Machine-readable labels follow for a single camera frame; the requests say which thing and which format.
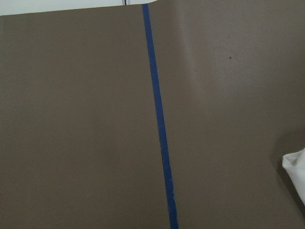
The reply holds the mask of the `white long-sleeve printed shirt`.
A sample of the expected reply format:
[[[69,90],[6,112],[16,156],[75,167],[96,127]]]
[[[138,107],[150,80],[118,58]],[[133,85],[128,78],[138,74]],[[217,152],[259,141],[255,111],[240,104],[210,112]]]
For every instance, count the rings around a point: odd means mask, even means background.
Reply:
[[[305,149],[284,155],[282,166],[288,173],[302,203],[305,204]]]

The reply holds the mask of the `white side table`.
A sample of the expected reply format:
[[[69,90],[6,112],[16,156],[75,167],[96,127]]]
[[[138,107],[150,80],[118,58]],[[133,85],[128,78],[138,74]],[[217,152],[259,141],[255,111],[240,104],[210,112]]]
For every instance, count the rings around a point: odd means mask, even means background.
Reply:
[[[154,0],[0,0],[1,16],[152,3]]]

